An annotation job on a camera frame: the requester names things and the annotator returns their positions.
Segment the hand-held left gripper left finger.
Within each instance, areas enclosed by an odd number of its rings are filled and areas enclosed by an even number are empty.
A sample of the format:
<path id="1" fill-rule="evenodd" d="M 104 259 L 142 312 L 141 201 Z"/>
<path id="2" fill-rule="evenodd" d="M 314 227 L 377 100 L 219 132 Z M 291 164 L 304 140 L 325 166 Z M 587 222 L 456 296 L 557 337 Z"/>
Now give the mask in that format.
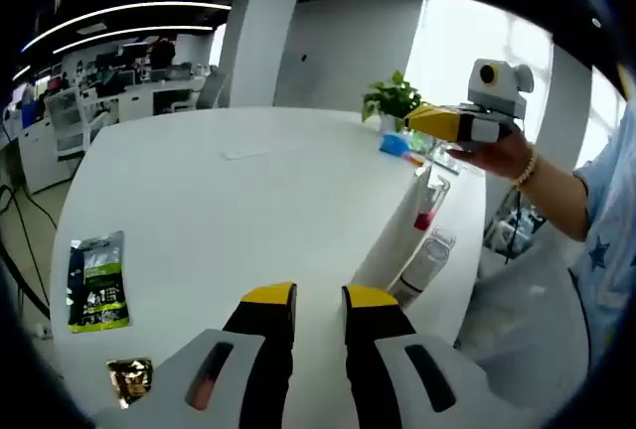
<path id="1" fill-rule="evenodd" d="M 104 409 L 99 428 L 278 428 L 293 371 L 296 285 L 257 287 L 225 325 L 164 360 L 148 394 Z"/>

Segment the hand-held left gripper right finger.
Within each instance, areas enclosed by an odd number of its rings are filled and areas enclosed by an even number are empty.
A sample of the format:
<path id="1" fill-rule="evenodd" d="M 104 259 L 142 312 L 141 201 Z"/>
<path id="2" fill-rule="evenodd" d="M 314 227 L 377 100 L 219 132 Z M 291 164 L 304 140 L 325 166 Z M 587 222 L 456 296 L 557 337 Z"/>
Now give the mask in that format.
<path id="1" fill-rule="evenodd" d="M 342 295 L 346 373 L 360 427 L 534 427 L 532 412 L 498 397 L 479 365 L 418 333 L 393 296 L 360 285 Z"/>

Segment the person's right hand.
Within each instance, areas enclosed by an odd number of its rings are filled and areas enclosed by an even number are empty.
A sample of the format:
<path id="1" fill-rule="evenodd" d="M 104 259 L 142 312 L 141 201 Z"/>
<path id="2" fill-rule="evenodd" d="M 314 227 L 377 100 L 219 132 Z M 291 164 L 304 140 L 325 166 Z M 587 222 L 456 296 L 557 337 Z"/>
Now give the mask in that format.
<path id="1" fill-rule="evenodd" d="M 447 153 L 454 159 L 514 181 L 524 174 L 531 163 L 533 147 L 522 131 L 515 127 L 496 143 L 484 144 L 473 151 L 451 149 Z"/>

